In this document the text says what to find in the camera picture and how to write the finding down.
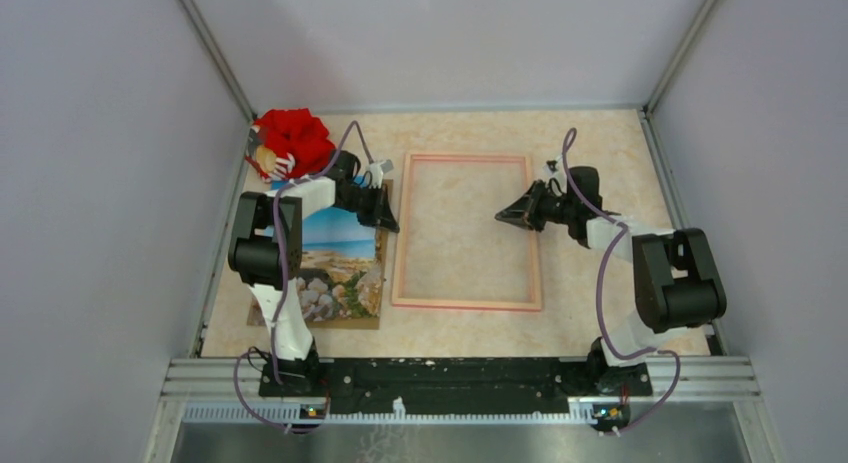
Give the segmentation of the landscape beach photo print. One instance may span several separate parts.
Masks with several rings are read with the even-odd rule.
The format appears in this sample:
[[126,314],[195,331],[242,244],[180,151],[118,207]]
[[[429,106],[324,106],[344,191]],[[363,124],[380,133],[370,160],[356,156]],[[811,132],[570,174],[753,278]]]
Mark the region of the landscape beach photo print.
[[304,219],[295,288],[310,328],[377,330],[388,232],[326,208]]

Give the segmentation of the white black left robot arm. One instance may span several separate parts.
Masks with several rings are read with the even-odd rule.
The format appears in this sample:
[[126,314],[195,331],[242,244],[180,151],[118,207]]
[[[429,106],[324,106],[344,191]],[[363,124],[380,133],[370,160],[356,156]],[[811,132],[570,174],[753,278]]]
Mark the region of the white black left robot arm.
[[393,162],[371,161],[357,175],[358,158],[339,150],[321,172],[284,183],[268,193],[244,192],[237,201],[227,261],[260,304],[270,338],[269,379],[297,396],[319,387],[314,337],[300,306],[297,277],[307,217],[337,208],[364,227],[400,230],[384,177]]

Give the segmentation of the pink wooden picture frame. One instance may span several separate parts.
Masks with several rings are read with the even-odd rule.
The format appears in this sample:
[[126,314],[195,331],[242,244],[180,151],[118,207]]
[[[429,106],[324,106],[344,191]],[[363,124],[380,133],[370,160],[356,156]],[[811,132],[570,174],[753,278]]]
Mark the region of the pink wooden picture frame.
[[495,219],[531,180],[526,155],[408,152],[392,305],[540,311],[538,237]]

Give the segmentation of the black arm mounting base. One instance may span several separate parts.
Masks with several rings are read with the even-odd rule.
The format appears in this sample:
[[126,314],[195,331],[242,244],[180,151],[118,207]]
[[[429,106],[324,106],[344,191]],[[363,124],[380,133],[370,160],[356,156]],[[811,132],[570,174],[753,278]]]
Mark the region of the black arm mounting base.
[[333,415],[566,413],[572,397],[647,397],[645,364],[607,367],[596,358],[336,358],[301,366],[266,364],[258,393],[292,401],[315,398]]

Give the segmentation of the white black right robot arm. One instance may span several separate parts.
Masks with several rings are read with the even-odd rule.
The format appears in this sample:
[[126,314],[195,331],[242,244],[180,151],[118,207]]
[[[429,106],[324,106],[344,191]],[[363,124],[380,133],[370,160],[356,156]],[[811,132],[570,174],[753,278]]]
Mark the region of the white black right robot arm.
[[[547,224],[567,228],[580,246],[598,250],[595,311],[600,336],[586,361],[586,380],[600,395],[612,395],[667,341],[726,312],[727,298],[705,232],[698,228],[660,229],[602,208],[596,168],[551,167],[547,180],[534,181],[497,221],[541,232]],[[632,266],[634,310],[614,329],[603,313],[603,287],[612,258]]]

